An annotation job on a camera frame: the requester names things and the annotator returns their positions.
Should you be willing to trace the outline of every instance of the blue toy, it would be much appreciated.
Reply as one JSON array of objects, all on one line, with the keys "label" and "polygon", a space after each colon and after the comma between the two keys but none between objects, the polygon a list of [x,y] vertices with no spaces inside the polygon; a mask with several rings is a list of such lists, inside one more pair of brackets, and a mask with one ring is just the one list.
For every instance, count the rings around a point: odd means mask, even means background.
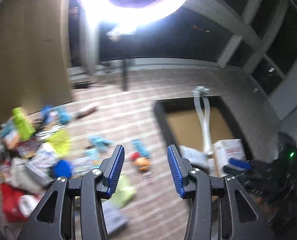
[{"label": "blue toy", "polygon": [[136,151],[141,155],[141,157],[147,157],[147,158],[151,157],[150,153],[146,150],[141,140],[139,139],[133,140],[132,144],[133,144],[133,147],[136,149]]},{"label": "blue toy", "polygon": [[106,140],[98,135],[89,136],[89,141],[92,143],[101,153],[107,152],[106,146],[112,144],[112,141]]},{"label": "blue toy", "polygon": [[93,158],[98,158],[98,151],[95,148],[89,149],[85,151],[87,156],[91,156]]},{"label": "blue toy", "polygon": [[65,176],[68,179],[72,176],[71,164],[68,161],[60,160],[52,167],[54,177]]},{"label": "blue toy", "polygon": [[52,107],[50,105],[46,105],[42,110],[41,110],[41,114],[42,114],[42,124],[41,127],[47,125],[48,123],[51,122],[51,117],[50,117],[50,113],[52,111]]},{"label": "blue toy", "polygon": [[13,121],[8,121],[7,123],[5,123],[5,126],[3,127],[3,130],[1,131],[1,139],[3,139],[6,135],[8,135],[11,131],[13,131],[14,128],[14,124]]},{"label": "blue toy", "polygon": [[68,124],[71,121],[71,116],[66,112],[65,106],[54,107],[57,112],[59,123]]}]

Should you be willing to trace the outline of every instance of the metal screw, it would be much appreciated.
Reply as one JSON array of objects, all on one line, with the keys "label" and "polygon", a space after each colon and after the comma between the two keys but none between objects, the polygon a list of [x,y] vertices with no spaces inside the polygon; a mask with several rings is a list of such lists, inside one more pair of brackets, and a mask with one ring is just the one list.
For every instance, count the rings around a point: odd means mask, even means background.
[{"label": "metal screw", "polygon": [[227,181],[230,181],[231,179],[235,179],[235,177],[234,176],[232,176],[232,177],[226,177],[226,180]]},{"label": "metal screw", "polygon": [[190,169],[190,172],[192,174],[199,174],[200,173],[200,170],[198,168],[192,168],[192,169]]},{"label": "metal screw", "polygon": [[65,181],[66,181],[66,178],[63,177],[63,176],[57,178],[57,182],[58,182],[58,183],[63,183],[63,182],[65,182]]},{"label": "metal screw", "polygon": [[93,169],[92,170],[93,175],[100,175],[101,173],[102,173],[102,171],[100,169]]}]

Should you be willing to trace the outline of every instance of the white box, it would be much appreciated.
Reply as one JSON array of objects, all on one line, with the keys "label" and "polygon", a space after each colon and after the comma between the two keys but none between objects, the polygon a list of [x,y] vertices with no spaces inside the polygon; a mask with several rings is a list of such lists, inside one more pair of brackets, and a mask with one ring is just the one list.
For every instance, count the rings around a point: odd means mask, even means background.
[{"label": "white box", "polygon": [[246,160],[241,139],[220,140],[213,144],[216,169],[220,177],[227,174],[223,172],[223,166],[229,163],[230,158]]}]

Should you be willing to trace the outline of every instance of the red bag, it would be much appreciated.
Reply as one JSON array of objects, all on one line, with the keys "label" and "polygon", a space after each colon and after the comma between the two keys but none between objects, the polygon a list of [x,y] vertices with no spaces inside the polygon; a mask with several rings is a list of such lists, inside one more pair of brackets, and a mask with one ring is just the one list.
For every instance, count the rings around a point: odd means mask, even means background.
[{"label": "red bag", "polygon": [[6,183],[0,184],[2,192],[2,210],[8,222],[23,222],[27,221],[18,207],[18,200],[25,195],[23,190],[14,188]]}]

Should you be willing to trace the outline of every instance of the wooden floor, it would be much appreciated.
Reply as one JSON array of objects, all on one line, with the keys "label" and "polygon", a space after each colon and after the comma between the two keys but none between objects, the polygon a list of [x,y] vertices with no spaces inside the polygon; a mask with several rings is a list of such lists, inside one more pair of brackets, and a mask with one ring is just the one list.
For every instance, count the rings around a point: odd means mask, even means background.
[{"label": "wooden floor", "polygon": [[[109,157],[116,144],[125,147],[122,173],[127,174],[136,188],[135,198],[122,209],[130,222],[128,228],[114,239],[172,239],[184,238],[188,206],[175,192],[166,149],[153,114],[154,100],[191,97],[196,85],[220,95],[232,111],[245,134],[255,158],[271,161],[275,155],[279,120],[260,91],[242,72],[228,70],[161,69],[133,71],[129,74],[129,91],[121,91],[119,74],[100,76],[101,87],[73,90],[74,102],[66,104],[69,113],[81,107],[99,103],[99,110],[79,121],[71,122],[72,147],[68,160],[83,156],[89,146],[88,135],[97,134],[114,141],[106,154]],[[131,140],[140,139],[152,155],[153,184],[148,184],[129,161],[134,152]],[[22,224],[8,224],[1,212],[0,229],[8,225],[9,239],[16,239]]]}]

